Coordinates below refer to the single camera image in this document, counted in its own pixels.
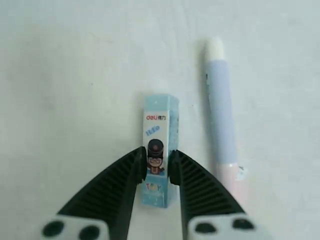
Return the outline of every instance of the lavender pen barrel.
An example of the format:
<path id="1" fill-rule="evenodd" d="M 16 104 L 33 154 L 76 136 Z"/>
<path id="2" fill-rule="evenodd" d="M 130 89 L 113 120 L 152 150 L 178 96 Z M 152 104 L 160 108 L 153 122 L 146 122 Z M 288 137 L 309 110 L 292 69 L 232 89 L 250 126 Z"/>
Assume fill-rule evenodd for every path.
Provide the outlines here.
<path id="1" fill-rule="evenodd" d="M 229 67 L 223 42 L 212 38 L 206 45 L 206 84 L 210 105 L 210 127 L 215 176 L 232 194 L 238 173 L 237 147 L 232 115 Z"/>

